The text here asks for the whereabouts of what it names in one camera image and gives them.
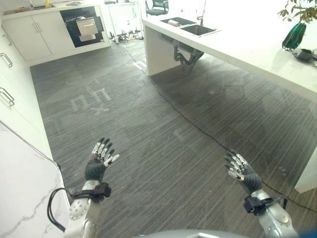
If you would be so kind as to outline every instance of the black cable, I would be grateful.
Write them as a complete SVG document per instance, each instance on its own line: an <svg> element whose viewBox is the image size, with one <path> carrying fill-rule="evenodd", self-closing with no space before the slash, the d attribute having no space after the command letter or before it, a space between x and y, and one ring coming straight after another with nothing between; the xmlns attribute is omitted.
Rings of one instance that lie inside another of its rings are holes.
<svg viewBox="0 0 317 238"><path fill-rule="evenodd" d="M52 223L53 223L57 228L59 228L62 232L65 232L65 227L64 227L62 224L60 224L60 223L54 218L53 213L52 213L52 201L53 201L53 199L54 199L54 196L55 196L55 195L57 194L57 192L60 191L60 190L65 190L66 193L71 196L71 194L68 192L68 190L67 190L66 188L64 188L64 187L60 187L60 188L55 189L55 190L51 193L50 198L49 198L48 207L47 207L47 216L48 216L50 222L52 222Z"/></svg>
<svg viewBox="0 0 317 238"><path fill-rule="evenodd" d="M133 61L134 61L134 62L137 62L137 61L134 59L134 57L131 55L130 51L129 51L124 45L123 45L123 47L124 47L124 49L128 52L128 54L129 54L130 57L133 59ZM196 129L198 129L200 132L202 132L203 134L205 134L205 135L208 136L209 138L213 139L213 140L214 140L218 145L220 145L222 148L224 148L224 149L227 150L227 151L230 151L230 149L228 149L226 146L224 146L222 143L220 143L215 137L213 137L212 135L209 135L207 132L205 132L205 131L203 131L202 129L200 129L200 128L199 128L196 124L194 124L191 120L187 119L187 118L173 105L173 103L171 103L162 93L159 92L158 86L152 81L152 79L147 75L147 73L144 72L143 69L142 69L141 71L142 71L142 73L148 78L148 80L156 87L157 93L158 93L162 98L164 98L164 99L168 102L168 104L170 104L171 107L172 107L175 111L177 111L187 122L189 122L191 125L193 125ZM262 183L263 183L264 185L266 185L268 188L272 189L274 192L276 192L276 193L282 195L283 197L285 197L285 198L288 199L289 201L295 203L296 205L298 205L298 206L300 206L300 207L302 207L302 208L305 208L305 209L307 209L307 210L310 210L310 211L312 211L312 212L317 213L317 211L315 211L315 210L313 210L313 209L311 209L311 208L309 208L309 207L306 207L306 206L304 206L304 205L302 205L302 204L300 204L300 203L294 201L293 199L289 198L288 196L284 195L283 193L279 192L279 191L276 190L275 188L273 188L273 187L271 187L270 185L268 185L266 182L262 181Z"/></svg>

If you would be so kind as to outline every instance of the white cabinet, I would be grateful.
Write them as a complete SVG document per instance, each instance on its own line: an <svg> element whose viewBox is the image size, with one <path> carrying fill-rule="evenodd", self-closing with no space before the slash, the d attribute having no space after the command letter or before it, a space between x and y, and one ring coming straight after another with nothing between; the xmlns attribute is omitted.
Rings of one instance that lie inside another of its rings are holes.
<svg viewBox="0 0 317 238"><path fill-rule="evenodd" d="M9 45L0 28L0 120L26 141L52 157L46 137L30 69L14 45ZM10 96L14 105L10 105Z"/></svg>
<svg viewBox="0 0 317 238"><path fill-rule="evenodd" d="M31 16L5 20L2 26L26 61L51 54Z"/></svg>
<svg viewBox="0 0 317 238"><path fill-rule="evenodd" d="M59 11L32 16L52 54L75 48Z"/></svg>
<svg viewBox="0 0 317 238"><path fill-rule="evenodd" d="M2 26L26 61L75 48L59 11L4 20Z"/></svg>

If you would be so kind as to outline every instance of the chair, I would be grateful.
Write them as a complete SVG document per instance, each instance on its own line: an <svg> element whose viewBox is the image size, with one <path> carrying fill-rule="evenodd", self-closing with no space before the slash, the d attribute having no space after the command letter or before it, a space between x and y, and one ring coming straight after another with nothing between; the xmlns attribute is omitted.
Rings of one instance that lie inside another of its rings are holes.
<svg viewBox="0 0 317 238"><path fill-rule="evenodd" d="M152 0L153 7L149 9L148 2L145 1L147 14L152 16L165 15L168 13L168 0Z"/></svg>

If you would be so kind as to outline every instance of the cabinet handle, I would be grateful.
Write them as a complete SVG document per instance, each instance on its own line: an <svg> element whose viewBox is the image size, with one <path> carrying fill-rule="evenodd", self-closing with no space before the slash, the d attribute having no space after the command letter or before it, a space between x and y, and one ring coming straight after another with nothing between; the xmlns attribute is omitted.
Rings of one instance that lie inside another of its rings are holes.
<svg viewBox="0 0 317 238"><path fill-rule="evenodd" d="M12 61L11 61L10 58L6 55L6 53L0 53L0 57L5 57L5 58L6 58L6 60L9 62L9 64L8 64L8 67L9 67L9 68L13 66Z"/></svg>
<svg viewBox="0 0 317 238"><path fill-rule="evenodd" d="M34 23L32 23L33 27L35 28L36 33L38 33L38 28L36 27L36 25Z"/></svg>
<svg viewBox="0 0 317 238"><path fill-rule="evenodd" d="M12 46L12 42L6 34L3 34L2 37L6 37L6 39L9 41L9 46Z"/></svg>
<svg viewBox="0 0 317 238"><path fill-rule="evenodd" d="M1 93L9 100L10 107L12 107L14 105L14 98L4 88L0 87Z"/></svg>
<svg viewBox="0 0 317 238"><path fill-rule="evenodd" d="M40 31L40 32L43 32L42 29L40 28L39 23L38 23L38 22L35 22L35 24L36 24L36 26L38 27L39 31Z"/></svg>

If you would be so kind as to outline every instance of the sink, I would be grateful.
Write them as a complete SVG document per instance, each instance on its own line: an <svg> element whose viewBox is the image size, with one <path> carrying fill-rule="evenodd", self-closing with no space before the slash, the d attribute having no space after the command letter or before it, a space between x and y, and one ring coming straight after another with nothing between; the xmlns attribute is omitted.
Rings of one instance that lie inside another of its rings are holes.
<svg viewBox="0 0 317 238"><path fill-rule="evenodd" d="M208 27L201 26L201 25L185 26L185 27L181 27L181 29L199 37L220 31L219 29L210 29Z"/></svg>
<svg viewBox="0 0 317 238"><path fill-rule="evenodd" d="M161 21L168 24L169 20L177 21L179 23L179 25L181 25L181 26L197 24L197 22L186 20L186 19L181 18L181 17L174 17L174 18L169 18L169 19L165 19L165 20L161 20Z"/></svg>

